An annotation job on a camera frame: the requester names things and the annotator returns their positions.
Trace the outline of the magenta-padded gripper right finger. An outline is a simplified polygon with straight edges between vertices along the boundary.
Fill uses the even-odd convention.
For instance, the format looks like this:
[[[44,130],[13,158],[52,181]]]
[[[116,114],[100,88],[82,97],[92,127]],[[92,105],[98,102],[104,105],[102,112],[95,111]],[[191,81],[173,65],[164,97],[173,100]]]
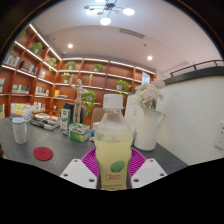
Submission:
[[[147,159],[137,149],[132,149],[128,166],[131,188],[140,188],[166,176],[154,158]]]

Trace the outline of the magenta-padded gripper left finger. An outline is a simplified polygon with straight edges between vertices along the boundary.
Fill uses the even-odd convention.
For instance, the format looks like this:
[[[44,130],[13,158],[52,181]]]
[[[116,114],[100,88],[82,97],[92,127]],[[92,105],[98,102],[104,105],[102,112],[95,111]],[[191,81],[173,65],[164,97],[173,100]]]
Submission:
[[[72,159],[60,177],[81,187],[96,189],[99,167],[95,151],[90,150],[81,159]]]

